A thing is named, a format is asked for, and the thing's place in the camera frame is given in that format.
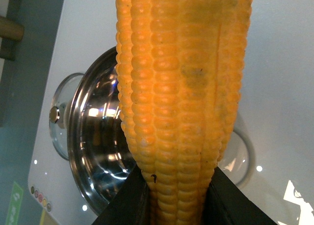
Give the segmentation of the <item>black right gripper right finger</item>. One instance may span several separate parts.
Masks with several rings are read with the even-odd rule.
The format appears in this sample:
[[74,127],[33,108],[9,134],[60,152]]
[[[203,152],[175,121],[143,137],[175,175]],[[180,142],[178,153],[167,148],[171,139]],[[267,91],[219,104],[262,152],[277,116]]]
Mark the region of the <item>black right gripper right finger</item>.
[[250,201],[220,168],[216,168],[207,189],[202,224],[274,225],[275,222]]

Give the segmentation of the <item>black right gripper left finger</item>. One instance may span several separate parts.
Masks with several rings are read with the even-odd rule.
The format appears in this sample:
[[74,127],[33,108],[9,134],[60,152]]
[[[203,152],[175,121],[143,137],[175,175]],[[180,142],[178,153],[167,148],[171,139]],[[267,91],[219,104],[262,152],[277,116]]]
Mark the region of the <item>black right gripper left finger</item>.
[[135,166],[122,188],[94,225],[148,225],[150,223],[149,187]]

